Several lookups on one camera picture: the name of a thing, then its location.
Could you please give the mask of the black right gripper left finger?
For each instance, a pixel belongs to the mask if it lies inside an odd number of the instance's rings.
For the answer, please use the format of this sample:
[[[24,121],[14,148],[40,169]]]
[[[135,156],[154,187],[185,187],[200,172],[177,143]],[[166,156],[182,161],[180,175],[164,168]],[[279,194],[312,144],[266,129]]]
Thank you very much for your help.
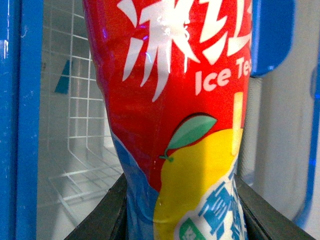
[[[127,180],[122,174],[95,209],[66,237],[67,240],[125,240]]]

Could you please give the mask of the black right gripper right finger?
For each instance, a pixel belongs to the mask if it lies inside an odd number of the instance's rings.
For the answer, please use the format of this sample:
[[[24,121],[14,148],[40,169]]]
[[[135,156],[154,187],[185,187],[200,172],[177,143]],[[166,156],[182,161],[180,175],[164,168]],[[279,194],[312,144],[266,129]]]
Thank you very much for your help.
[[[236,189],[250,240],[312,240],[313,237],[278,212],[237,175]]]

